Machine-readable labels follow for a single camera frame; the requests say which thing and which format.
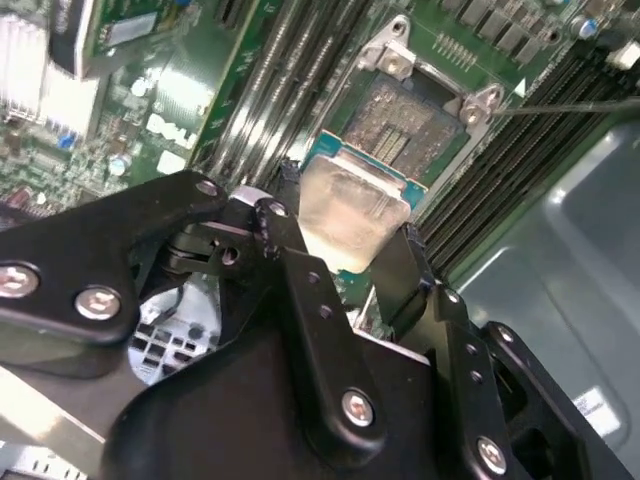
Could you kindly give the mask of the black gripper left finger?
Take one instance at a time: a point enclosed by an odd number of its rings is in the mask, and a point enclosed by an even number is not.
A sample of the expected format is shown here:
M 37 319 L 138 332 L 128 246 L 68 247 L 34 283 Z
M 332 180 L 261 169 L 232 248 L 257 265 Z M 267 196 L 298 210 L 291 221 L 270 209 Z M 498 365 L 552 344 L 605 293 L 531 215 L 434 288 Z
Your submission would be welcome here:
M 93 379 L 114 371 L 140 304 L 193 273 L 251 284 L 240 326 L 271 316 L 318 456 L 355 469 L 386 441 L 379 394 L 326 264 L 278 200 L 248 206 L 181 171 L 1 234 L 1 362 Z

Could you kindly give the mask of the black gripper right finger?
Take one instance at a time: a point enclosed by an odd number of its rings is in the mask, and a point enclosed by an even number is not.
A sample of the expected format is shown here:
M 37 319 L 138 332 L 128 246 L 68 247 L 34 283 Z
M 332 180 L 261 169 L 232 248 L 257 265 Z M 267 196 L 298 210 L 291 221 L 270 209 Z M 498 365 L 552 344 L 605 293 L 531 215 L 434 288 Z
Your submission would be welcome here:
M 382 321 L 433 373 L 436 458 L 450 479 L 628 479 L 630 473 L 506 325 L 477 327 L 405 223 L 372 262 Z

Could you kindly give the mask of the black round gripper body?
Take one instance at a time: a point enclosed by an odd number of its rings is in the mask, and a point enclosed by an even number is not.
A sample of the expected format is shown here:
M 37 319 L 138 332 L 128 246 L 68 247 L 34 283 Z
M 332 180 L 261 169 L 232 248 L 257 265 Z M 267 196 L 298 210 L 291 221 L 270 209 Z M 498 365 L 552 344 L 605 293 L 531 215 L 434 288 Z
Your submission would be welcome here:
M 279 333 L 262 328 L 147 388 L 114 423 L 106 479 L 464 479 L 436 424 L 428 363 L 367 334 L 389 435 L 368 465 L 337 469 L 309 445 Z

